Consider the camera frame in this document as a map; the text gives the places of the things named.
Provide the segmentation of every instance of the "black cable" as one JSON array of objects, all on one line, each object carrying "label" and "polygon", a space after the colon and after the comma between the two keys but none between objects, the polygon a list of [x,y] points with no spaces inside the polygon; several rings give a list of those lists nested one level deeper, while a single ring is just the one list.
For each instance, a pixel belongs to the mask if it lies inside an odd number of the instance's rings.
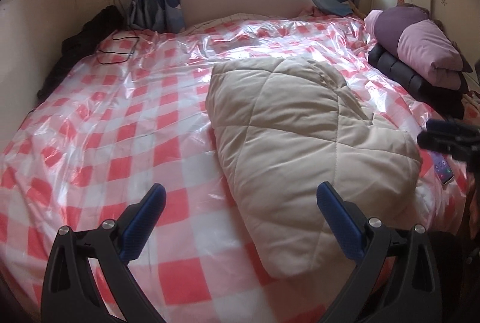
[{"label": "black cable", "polygon": [[[122,37],[122,38],[114,38],[114,35],[115,34],[118,34],[119,31],[117,30],[113,35],[112,35],[112,40],[114,41],[121,41],[121,40],[126,40],[126,39],[136,39],[136,42],[134,44],[134,46],[132,47],[132,49],[130,50],[129,53],[122,53],[122,52],[112,52],[112,51],[105,51],[105,50],[101,50],[99,48],[100,45],[98,45],[97,47],[97,50],[95,50],[95,58],[97,59],[97,62],[99,64],[102,64],[102,65],[111,65],[111,64],[122,64],[122,63],[126,63],[128,60],[130,60],[130,57],[133,56],[135,54],[135,50],[137,48],[137,45],[140,41],[140,37],[137,35],[137,32],[135,31],[135,29],[133,29],[129,24],[128,24],[128,18],[127,18],[127,12],[122,4],[122,1],[121,0],[118,0],[118,3],[120,4],[120,7],[123,11],[123,15],[125,16],[125,19],[127,20],[127,26],[130,28],[130,30],[135,34],[135,36],[127,36],[127,37]],[[98,53],[111,53],[112,55],[124,55],[124,56],[128,56],[125,60],[123,61],[115,61],[115,62],[111,62],[111,63],[102,63],[99,59],[98,59]]]}]

